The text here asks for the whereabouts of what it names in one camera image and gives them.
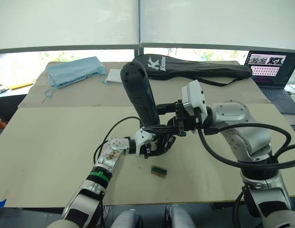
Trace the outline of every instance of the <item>table surface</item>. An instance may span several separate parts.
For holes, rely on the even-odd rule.
[[[238,64],[237,61],[219,61],[222,64]],[[59,64],[51,62],[48,66]],[[104,62],[107,72],[122,69],[125,62]],[[228,83],[231,78],[212,77],[209,80]],[[156,104],[172,103],[182,99],[181,89],[192,80],[176,77],[168,81],[150,80]],[[200,83],[208,104],[237,99],[246,104],[269,104],[270,101],[251,79],[237,81],[224,87]],[[132,106],[122,84],[104,84],[99,76],[90,77],[58,89],[51,98],[44,92],[50,88],[47,72],[44,71],[19,107],[89,107],[89,106]]]
[[[272,104],[248,104],[262,123],[295,132]],[[6,207],[64,207],[93,166],[93,153],[118,120],[137,115],[133,107],[19,108],[0,136],[0,200]],[[161,116],[165,123],[171,114]],[[132,136],[137,120],[127,120],[111,136]],[[273,151],[284,142],[271,132]],[[207,136],[222,156],[234,156],[218,135]],[[281,162],[295,159],[295,150]],[[151,166],[167,168],[165,179]],[[295,195],[295,167],[282,170],[289,194]],[[105,205],[209,202],[234,200],[241,191],[239,169],[211,157],[196,134],[178,137],[165,154],[144,159],[126,155],[105,195]]]

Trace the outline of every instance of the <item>black bag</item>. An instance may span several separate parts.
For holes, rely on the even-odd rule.
[[[194,62],[157,54],[140,55],[134,58],[133,61],[141,62],[146,69],[148,78],[154,80],[169,80],[181,76],[212,86],[226,86],[252,76],[252,70],[248,66]],[[212,76],[234,79],[225,84],[201,78]]]

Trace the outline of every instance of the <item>green band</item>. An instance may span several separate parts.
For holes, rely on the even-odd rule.
[[[89,175],[95,175],[95,176],[97,176],[97,177],[100,177],[100,178],[102,178],[103,180],[105,180],[107,183],[109,183],[109,179],[104,175],[104,173],[103,172],[90,172],[90,174]]]

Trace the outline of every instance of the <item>light blue towel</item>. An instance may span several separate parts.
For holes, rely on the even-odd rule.
[[[55,89],[66,87],[75,82],[82,81],[92,75],[105,75],[106,69],[97,57],[83,58],[46,68],[49,83],[53,88],[47,90],[45,95],[51,97]]]

